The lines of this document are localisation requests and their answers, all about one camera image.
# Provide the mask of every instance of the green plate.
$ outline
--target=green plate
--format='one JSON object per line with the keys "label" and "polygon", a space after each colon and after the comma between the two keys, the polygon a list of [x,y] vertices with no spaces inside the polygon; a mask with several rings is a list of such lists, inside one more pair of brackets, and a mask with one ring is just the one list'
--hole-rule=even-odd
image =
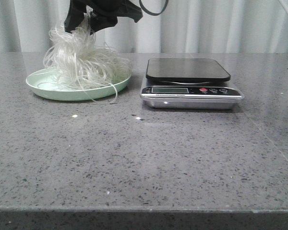
{"label": "green plate", "polygon": [[38,96],[57,101],[84,101],[107,97],[123,90],[130,79],[130,76],[122,82],[113,86],[106,86],[89,90],[74,90],[68,86],[58,86],[54,81],[54,70],[41,69],[30,74],[26,83],[30,89]]}

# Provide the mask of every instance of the kitchen scale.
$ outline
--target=kitchen scale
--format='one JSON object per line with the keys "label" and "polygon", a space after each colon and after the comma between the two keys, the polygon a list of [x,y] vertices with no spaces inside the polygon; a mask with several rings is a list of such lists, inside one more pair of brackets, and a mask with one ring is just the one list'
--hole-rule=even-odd
{"label": "kitchen scale", "polygon": [[153,58],[140,97],[152,108],[231,109],[244,95],[230,74],[206,58]]}

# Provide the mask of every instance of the speckled quartz countertop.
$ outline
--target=speckled quartz countertop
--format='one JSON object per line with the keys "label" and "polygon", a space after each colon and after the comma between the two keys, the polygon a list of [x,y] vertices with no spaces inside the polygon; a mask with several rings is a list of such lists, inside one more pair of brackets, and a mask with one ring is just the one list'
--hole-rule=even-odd
{"label": "speckled quartz countertop", "polygon": [[[100,105],[34,95],[25,78],[43,68],[43,54],[0,53],[0,229],[26,229],[20,218],[32,229],[76,229],[122,216],[141,216],[138,229],[156,218],[178,229],[205,214],[198,227],[222,225],[226,213],[275,214],[265,217],[288,229],[288,54],[122,56],[132,78],[115,104]],[[157,57],[215,59],[245,99],[229,111],[149,108],[139,91]]]}

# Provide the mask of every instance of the curtain fold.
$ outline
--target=curtain fold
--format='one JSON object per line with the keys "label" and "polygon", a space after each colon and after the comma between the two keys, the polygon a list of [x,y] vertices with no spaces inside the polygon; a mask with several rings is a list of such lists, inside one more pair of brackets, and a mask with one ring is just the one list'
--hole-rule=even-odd
{"label": "curtain fold", "polygon": [[[143,4],[159,12],[164,0]],[[47,51],[68,8],[69,0],[0,0],[0,51]],[[95,36],[119,52],[287,53],[288,15],[278,0],[169,0],[160,16],[119,18]]]}

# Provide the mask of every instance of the tangled white filament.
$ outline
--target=tangled white filament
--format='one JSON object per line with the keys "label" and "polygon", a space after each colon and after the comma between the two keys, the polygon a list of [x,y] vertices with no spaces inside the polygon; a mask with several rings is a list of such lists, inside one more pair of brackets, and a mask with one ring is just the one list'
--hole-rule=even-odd
{"label": "tangled white filament", "polygon": [[114,85],[129,78],[130,61],[108,47],[96,47],[89,16],[70,34],[64,24],[49,32],[53,47],[44,56],[44,66],[58,72],[56,83],[75,90]]}

